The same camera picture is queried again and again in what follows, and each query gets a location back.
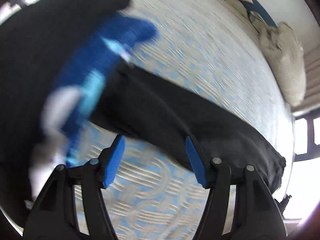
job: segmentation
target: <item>quilted surface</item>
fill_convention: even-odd
[[[134,51],[133,61],[256,128],[286,158],[287,184],[293,152],[290,110],[257,45],[257,33],[224,0],[133,0],[125,13],[159,29],[157,38]],[[109,147],[115,136],[89,125],[82,134],[81,163]],[[275,195],[282,198],[284,192],[281,187]],[[103,191],[120,240],[191,239],[207,195],[193,173],[158,148],[128,138],[116,179]],[[76,197],[80,228],[86,232],[79,187]],[[224,232],[231,227],[234,198],[232,187]]]

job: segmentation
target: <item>black fabric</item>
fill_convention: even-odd
[[[252,126],[200,96],[125,63],[108,81],[91,121],[148,141],[192,170],[185,152],[193,134],[206,170],[220,157],[231,166],[254,165],[271,192],[281,185],[285,159]]]
[[[0,26],[0,206],[21,227],[30,152],[55,77],[99,23],[130,0],[41,0]]]

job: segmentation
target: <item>wall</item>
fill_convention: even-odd
[[[320,27],[304,0],[258,0],[278,24],[285,21],[296,33],[305,53],[320,45]]]

